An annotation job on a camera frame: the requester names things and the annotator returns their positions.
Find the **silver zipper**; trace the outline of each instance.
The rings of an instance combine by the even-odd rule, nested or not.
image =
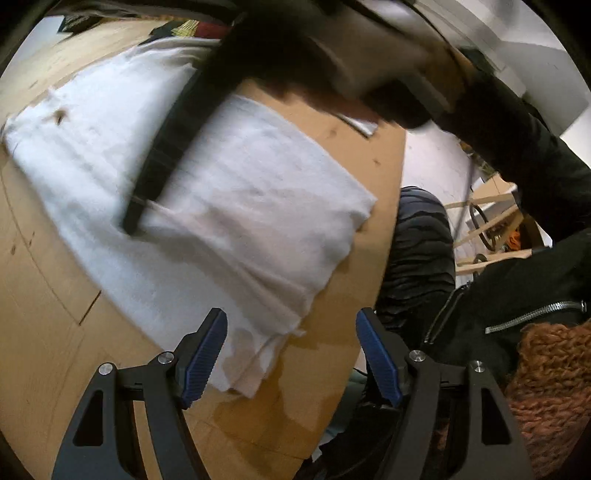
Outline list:
[[[581,313],[587,312],[587,304],[581,301],[557,301],[556,303],[551,303],[550,305],[546,305],[540,309],[534,310],[533,312],[526,313],[516,319],[511,320],[510,322],[501,323],[500,325],[493,325],[490,327],[486,327],[484,333],[488,335],[489,333],[500,332],[502,330],[506,330],[507,328],[512,328],[514,326],[520,325],[522,323],[530,322],[542,315],[547,315],[549,313],[559,312],[561,310],[580,310]]]
[[[443,304],[443,307],[441,307],[441,310],[439,310],[439,312],[437,313],[437,315],[435,315],[434,320],[431,322],[431,325],[427,329],[427,333],[425,333],[425,338],[423,339],[423,343],[427,343],[429,345],[432,345],[433,344],[433,342],[435,341],[435,338],[437,338],[437,335],[439,335],[441,333],[441,330],[443,329],[443,327],[447,323],[448,318],[451,316],[451,314],[453,312],[453,309],[456,308],[457,302],[462,298],[462,295],[464,295],[466,288],[467,288],[467,285],[462,285],[460,288],[458,288],[457,290],[452,291],[449,294],[446,302]],[[437,321],[439,320],[439,317],[441,316],[441,314],[443,312],[446,311],[446,309],[447,309],[448,305],[450,304],[450,302],[452,301],[452,299],[455,299],[454,302],[453,302],[452,307],[446,313],[445,318],[443,319],[441,325],[437,329],[437,332],[435,333],[435,335],[433,335],[433,338],[431,338],[431,333],[433,332],[433,329],[435,328],[435,325],[437,324]]]

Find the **black sleeve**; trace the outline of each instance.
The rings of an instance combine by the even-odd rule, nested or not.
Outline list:
[[[517,184],[523,209],[555,242],[591,226],[591,170],[497,78],[479,72],[436,123]]]

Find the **wooden table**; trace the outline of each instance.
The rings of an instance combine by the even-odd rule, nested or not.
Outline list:
[[[86,65],[137,44],[160,24],[111,22],[39,52],[0,81],[0,121]],[[304,319],[307,334],[289,341],[256,397],[208,388],[186,412],[214,480],[291,479],[316,447],[359,353],[355,313],[374,303],[381,283],[404,153],[400,128],[381,126],[366,140],[301,102],[283,105],[250,91],[314,138],[378,202]],[[31,474],[48,479],[98,365],[144,364],[160,350],[87,278],[5,153],[0,168],[0,429]],[[137,406],[147,471],[159,478],[145,410]]]

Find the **white towel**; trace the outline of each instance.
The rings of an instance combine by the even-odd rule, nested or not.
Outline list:
[[[90,66],[10,119],[5,142],[69,248],[163,349],[212,307],[210,382],[252,396],[375,198],[268,108],[234,96],[194,142],[140,238],[117,227],[163,116],[215,41],[165,39]]]

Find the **blue gripper pad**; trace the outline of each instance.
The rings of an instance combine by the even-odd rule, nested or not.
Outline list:
[[[386,330],[379,323],[373,310],[369,308],[359,311],[355,328],[380,393],[393,406],[398,405],[402,401],[402,392],[398,385],[398,369],[382,342],[380,334],[376,331],[379,328],[387,334]]]
[[[228,318],[221,309],[211,309],[199,330],[186,335],[175,350],[175,379],[183,408],[200,399],[228,334]]]

